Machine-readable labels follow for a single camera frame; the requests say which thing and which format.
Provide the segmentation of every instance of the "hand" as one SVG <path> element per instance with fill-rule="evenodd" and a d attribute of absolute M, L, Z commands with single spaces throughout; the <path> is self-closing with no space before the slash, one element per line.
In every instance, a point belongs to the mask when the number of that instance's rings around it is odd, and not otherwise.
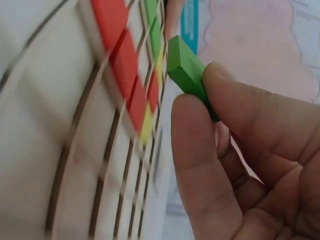
<path fill-rule="evenodd" d="M 164 35 L 168 41 L 172 38 L 176 31 L 180 20 L 181 11 L 184 6 L 185 0 L 168 0 L 165 9 L 165 28 Z"/>
<path fill-rule="evenodd" d="M 202 102 L 178 96 L 172 152 L 195 239 L 320 239 L 320 105 L 235 82 L 217 63 L 206 67 L 203 85 L 261 181 L 248 175 L 228 129 Z"/>

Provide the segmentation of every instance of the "blue strip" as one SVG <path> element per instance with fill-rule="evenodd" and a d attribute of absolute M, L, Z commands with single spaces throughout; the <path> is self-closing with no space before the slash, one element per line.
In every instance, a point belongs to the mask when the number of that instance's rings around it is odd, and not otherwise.
<path fill-rule="evenodd" d="M 181 14 L 181 37 L 191 50 L 198 49 L 198 0 L 186 0 Z"/>

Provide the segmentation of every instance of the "green tile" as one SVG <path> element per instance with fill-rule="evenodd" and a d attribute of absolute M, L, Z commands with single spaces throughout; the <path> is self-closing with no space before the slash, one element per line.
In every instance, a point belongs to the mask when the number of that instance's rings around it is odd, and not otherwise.
<path fill-rule="evenodd" d="M 178 35 L 168 42 L 167 72 L 169 77 L 187 94 L 198 97 L 208 109 L 211 119 L 218 122 L 218 116 L 211 108 L 202 84 L 205 66 Z"/>
<path fill-rule="evenodd" d="M 156 17 L 150 28 L 150 39 L 152 46 L 153 59 L 156 61 L 158 59 L 160 46 L 161 46 L 161 30 L 158 18 Z"/>
<path fill-rule="evenodd" d="M 157 15 L 157 0 L 144 0 L 146 19 L 151 25 Z"/>

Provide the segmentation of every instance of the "red wooden block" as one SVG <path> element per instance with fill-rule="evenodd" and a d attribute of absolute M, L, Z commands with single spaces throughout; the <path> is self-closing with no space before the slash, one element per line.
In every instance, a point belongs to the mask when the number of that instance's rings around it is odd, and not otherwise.
<path fill-rule="evenodd" d="M 128 29 L 123 30 L 110 62 L 122 97 L 129 99 L 138 71 L 138 56 Z"/>
<path fill-rule="evenodd" d="M 91 0 L 104 48 L 112 51 L 125 29 L 128 9 L 124 0 Z"/>
<path fill-rule="evenodd" d="M 154 113 L 157 107 L 158 95 L 159 95 L 159 85 L 158 85 L 156 72 L 153 72 L 151 75 L 149 88 L 146 95 L 150 102 L 151 112 Z"/>
<path fill-rule="evenodd" d="M 145 90 L 138 76 L 135 77 L 132 95 L 127 102 L 127 110 L 137 133 L 144 123 L 147 100 Z"/>

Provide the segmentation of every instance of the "yellow wooden block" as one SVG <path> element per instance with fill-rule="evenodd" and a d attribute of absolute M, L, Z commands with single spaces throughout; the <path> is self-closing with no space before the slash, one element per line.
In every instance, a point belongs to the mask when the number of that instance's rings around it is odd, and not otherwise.
<path fill-rule="evenodd" d="M 152 113 L 151 113 L 150 103 L 148 102 L 145 109 L 142 129 L 139 134 L 139 138 L 141 139 L 144 146 L 147 145 L 147 142 L 149 140 L 149 137 L 151 136 L 151 133 L 152 133 Z"/>
<path fill-rule="evenodd" d="M 164 45 L 161 45 L 160 53 L 155 63 L 156 78 L 158 79 L 159 86 L 162 85 L 163 63 L 164 63 Z"/>

